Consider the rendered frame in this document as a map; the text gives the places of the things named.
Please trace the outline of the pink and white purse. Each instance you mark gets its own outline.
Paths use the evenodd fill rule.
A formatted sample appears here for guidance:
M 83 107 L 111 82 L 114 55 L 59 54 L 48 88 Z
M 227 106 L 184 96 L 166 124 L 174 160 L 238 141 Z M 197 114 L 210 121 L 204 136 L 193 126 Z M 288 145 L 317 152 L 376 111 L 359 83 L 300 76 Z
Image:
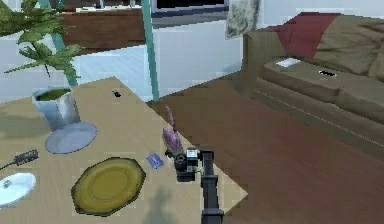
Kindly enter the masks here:
M 172 153 L 178 153 L 183 150 L 183 147 L 175 125 L 172 110 L 169 106 L 166 107 L 166 110 L 168 113 L 171 127 L 166 126 L 163 128 L 163 140 L 168 151 L 171 151 Z

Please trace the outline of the grey round plate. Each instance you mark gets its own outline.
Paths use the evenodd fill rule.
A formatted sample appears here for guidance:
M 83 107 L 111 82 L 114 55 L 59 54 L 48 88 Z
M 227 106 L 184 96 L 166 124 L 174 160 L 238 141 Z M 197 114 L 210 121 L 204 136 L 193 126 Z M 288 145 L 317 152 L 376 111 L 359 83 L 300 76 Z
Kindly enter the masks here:
M 97 127 L 91 123 L 69 124 L 55 130 L 47 138 L 45 148 L 52 154 L 70 154 L 88 146 L 97 134 Z

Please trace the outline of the brown sofa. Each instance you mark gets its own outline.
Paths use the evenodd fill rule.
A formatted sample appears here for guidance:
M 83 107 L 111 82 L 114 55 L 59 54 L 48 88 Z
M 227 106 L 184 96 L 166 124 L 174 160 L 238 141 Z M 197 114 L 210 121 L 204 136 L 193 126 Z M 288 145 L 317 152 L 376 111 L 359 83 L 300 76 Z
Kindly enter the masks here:
M 339 13 L 312 58 L 287 53 L 270 27 L 243 35 L 240 89 L 384 160 L 384 19 Z M 286 58 L 300 63 L 277 65 Z

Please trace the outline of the grey metal plant pot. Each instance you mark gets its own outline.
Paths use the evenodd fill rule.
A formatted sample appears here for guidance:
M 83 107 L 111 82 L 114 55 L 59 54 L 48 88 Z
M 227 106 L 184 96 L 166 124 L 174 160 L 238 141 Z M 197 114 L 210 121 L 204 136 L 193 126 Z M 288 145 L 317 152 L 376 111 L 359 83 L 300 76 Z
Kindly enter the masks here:
M 80 122 L 70 87 L 53 86 L 37 90 L 32 94 L 32 102 L 52 131 Z

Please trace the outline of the television set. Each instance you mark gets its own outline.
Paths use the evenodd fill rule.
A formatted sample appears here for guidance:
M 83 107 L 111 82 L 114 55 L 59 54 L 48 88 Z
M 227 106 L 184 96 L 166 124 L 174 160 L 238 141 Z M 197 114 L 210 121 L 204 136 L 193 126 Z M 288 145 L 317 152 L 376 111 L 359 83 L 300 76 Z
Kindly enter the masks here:
M 222 12 L 229 8 L 229 0 L 150 0 L 150 4 L 155 18 Z

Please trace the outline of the brown wooden cabinet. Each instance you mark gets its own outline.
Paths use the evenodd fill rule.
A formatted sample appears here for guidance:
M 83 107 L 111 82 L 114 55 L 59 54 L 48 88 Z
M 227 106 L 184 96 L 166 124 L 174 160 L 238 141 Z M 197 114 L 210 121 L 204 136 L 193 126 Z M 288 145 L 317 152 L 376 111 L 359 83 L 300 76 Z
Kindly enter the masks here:
M 58 9 L 61 23 L 70 26 L 62 36 L 65 45 L 84 47 L 80 55 L 144 45 L 146 43 L 140 6 L 64 6 Z

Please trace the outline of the olive green round plate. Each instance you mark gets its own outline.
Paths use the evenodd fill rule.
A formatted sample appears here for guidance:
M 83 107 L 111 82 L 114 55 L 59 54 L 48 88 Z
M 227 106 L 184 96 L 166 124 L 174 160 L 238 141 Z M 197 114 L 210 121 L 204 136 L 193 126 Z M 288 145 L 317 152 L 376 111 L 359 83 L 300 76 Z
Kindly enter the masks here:
M 107 217 L 134 202 L 146 173 L 131 158 L 110 157 L 88 167 L 71 189 L 75 211 Z

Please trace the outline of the blue and red card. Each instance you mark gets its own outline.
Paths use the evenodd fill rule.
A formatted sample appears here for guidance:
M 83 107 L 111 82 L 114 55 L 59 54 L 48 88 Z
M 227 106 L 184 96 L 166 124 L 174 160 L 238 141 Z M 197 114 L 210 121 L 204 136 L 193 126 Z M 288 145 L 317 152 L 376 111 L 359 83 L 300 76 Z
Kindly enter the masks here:
M 164 162 L 161 160 L 158 154 L 153 153 L 147 157 L 147 161 L 154 168 L 158 169 L 164 165 Z

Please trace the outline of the red blanket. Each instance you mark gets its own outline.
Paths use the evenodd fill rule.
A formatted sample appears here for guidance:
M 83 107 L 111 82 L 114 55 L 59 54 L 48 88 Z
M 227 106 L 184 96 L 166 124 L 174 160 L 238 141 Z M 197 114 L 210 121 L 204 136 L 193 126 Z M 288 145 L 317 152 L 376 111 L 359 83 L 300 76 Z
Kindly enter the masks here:
M 324 32 L 339 13 L 301 12 L 282 25 L 271 26 L 286 52 L 312 58 Z

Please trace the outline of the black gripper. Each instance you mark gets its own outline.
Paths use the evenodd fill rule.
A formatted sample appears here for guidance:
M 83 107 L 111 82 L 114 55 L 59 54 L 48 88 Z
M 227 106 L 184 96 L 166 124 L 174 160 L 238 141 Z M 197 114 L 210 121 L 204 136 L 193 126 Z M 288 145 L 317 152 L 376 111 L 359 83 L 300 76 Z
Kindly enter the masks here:
M 190 182 L 195 180 L 195 150 L 188 150 L 186 153 L 172 153 L 170 150 L 167 150 L 165 155 L 173 160 L 178 182 Z

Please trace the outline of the green house plant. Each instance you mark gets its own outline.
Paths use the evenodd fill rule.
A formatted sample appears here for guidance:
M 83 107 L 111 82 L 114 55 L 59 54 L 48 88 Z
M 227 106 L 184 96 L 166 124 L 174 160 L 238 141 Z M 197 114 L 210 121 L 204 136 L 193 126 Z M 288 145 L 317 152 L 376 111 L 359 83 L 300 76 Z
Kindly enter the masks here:
M 0 37 L 20 33 L 16 44 L 25 46 L 19 54 L 31 59 L 30 63 L 6 70 L 6 73 L 43 66 L 47 75 L 50 75 L 49 67 L 52 67 L 69 77 L 78 78 L 72 61 L 83 47 L 72 44 L 53 52 L 43 43 L 46 35 L 67 34 L 70 26 L 61 23 L 62 18 L 55 9 L 37 8 L 38 1 L 22 0 L 21 10 L 14 11 L 0 0 Z

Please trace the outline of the teal floor lamp pole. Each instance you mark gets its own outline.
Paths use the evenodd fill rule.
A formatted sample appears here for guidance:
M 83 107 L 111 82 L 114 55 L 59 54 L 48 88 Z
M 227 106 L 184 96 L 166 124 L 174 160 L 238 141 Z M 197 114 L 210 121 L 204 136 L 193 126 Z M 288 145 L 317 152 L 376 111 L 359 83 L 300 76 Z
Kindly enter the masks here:
M 156 58 L 153 39 L 153 26 L 151 17 L 151 0 L 141 0 L 142 3 L 142 15 L 144 24 L 144 33 L 147 45 L 148 66 L 151 80 L 152 98 L 154 101 L 159 99 L 159 87 L 156 71 Z

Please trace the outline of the white bowl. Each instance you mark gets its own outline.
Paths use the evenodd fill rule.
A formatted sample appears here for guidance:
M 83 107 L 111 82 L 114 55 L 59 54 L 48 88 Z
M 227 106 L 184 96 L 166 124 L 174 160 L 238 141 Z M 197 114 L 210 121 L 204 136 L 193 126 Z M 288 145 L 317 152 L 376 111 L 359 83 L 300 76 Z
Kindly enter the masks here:
M 31 193 L 36 184 L 32 173 L 16 173 L 0 180 L 0 209 L 18 203 Z

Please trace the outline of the white flat book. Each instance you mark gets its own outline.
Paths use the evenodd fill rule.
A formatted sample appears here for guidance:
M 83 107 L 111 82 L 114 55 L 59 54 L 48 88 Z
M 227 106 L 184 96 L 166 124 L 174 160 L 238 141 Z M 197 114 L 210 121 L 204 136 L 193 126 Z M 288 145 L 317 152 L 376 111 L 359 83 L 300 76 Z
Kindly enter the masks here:
M 278 61 L 277 65 L 284 67 L 284 68 L 287 68 L 287 67 L 295 65 L 297 63 L 300 63 L 300 60 L 295 59 L 295 58 L 286 58 L 284 60 Z

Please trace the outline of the wooden table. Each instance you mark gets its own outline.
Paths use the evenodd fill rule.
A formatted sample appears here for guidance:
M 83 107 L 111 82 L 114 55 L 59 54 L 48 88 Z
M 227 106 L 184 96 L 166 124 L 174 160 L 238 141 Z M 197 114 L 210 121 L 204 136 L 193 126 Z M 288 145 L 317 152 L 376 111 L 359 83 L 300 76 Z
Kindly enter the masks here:
M 0 179 L 19 170 L 37 178 L 28 197 L 0 209 L 0 224 L 200 224 L 199 181 L 180 183 L 170 161 L 153 169 L 146 159 L 164 153 L 166 121 L 116 78 L 79 85 L 73 93 L 81 119 L 94 124 L 98 135 L 88 147 L 65 155 L 46 151 L 51 131 L 31 99 L 0 104 Z M 1 169 L 31 149 L 38 150 L 37 160 Z M 110 157 L 133 158 L 142 166 L 146 179 L 138 199 L 108 217 L 77 213 L 72 186 L 86 168 Z

